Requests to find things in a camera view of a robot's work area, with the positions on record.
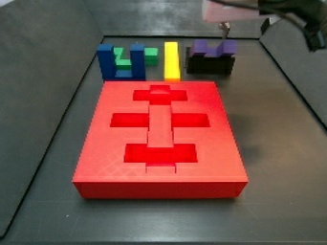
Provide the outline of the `pale gripper housing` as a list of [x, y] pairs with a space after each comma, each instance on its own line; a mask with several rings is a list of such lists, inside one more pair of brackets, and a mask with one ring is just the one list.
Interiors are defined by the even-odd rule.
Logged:
[[226, 4], [217, 3], [214, 0], [202, 1], [202, 17], [209, 23], [221, 23], [223, 39], [227, 39], [231, 30], [230, 21], [242, 21], [265, 18], [260, 10], [245, 9], [235, 5], [257, 7], [260, 0], [223, 0]]

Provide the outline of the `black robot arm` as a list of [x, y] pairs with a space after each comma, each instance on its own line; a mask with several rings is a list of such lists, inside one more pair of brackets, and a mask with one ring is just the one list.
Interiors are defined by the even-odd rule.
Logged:
[[312, 52], [327, 48], [327, 3], [325, 0], [203, 0], [202, 17], [218, 23], [223, 37], [233, 21], [278, 17], [304, 34]]

